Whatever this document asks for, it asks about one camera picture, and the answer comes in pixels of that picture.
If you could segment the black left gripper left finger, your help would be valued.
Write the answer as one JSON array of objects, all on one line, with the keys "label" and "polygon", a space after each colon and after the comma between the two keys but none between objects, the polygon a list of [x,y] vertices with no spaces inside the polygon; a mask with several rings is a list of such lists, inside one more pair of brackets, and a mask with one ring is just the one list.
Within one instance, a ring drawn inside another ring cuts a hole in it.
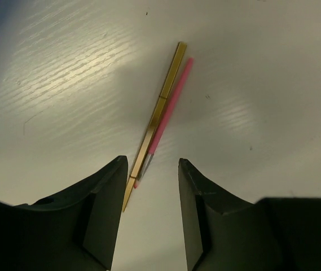
[{"label": "black left gripper left finger", "polygon": [[110,270],[127,168],[118,156],[58,193],[16,206],[16,270]]}]

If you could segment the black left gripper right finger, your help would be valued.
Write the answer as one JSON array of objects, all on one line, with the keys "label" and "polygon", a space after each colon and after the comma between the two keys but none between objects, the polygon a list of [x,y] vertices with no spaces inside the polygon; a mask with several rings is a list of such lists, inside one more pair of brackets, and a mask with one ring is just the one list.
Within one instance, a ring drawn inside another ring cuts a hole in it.
[{"label": "black left gripper right finger", "polygon": [[178,166],[188,270],[261,270],[251,204],[206,178],[189,160]]}]

